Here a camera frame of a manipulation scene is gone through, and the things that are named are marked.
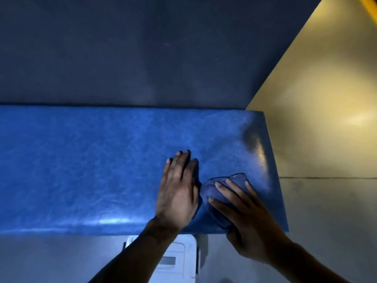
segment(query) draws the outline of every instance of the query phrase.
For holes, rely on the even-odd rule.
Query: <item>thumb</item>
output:
[[[227,233],[227,239],[229,242],[233,245],[234,249],[237,250],[238,253],[240,253],[242,246],[241,243],[237,237],[236,228],[234,226],[231,226],[229,228],[229,231]]]

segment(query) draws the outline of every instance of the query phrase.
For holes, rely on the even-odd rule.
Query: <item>microfiber cloth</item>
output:
[[[215,186],[215,182],[219,182],[226,186],[228,189],[232,190],[225,182],[227,178],[238,185],[248,196],[250,196],[250,193],[245,185],[245,181],[247,181],[245,174],[235,174],[230,177],[212,178],[206,181],[200,188],[200,196],[203,199],[203,203],[205,205],[205,208],[207,209],[207,212],[217,221],[219,226],[225,230],[228,229],[232,225],[232,223],[208,202],[208,198],[212,197],[237,211],[237,209],[230,203],[230,201],[225,198]]]

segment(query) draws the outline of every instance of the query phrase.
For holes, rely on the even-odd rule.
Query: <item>person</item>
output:
[[[197,163],[185,162],[188,151],[177,152],[168,159],[157,196],[155,217],[138,238],[107,264],[90,283],[147,283],[163,254],[179,232],[186,227],[198,208],[198,187],[193,180]],[[251,197],[229,179],[231,190],[216,183],[216,188],[235,206],[238,212],[210,198],[210,204],[234,225],[227,238],[241,256],[273,266],[289,281],[347,282],[292,242],[258,198],[250,183],[246,187]]]

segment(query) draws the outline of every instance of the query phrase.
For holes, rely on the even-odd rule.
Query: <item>dark panel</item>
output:
[[[246,173],[288,228],[262,112],[0,106],[0,234],[138,234],[185,149],[201,182]],[[201,205],[184,232],[224,230]]]
[[[245,109],[320,0],[0,0],[0,102]]]

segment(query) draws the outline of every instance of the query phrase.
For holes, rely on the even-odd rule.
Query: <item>person's right hand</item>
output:
[[[273,265],[292,242],[274,221],[249,182],[245,184],[251,198],[231,180],[227,179],[226,183],[234,192],[219,182],[216,182],[216,187],[239,213],[213,198],[209,198],[209,202],[237,228],[230,228],[228,240],[240,255]]]

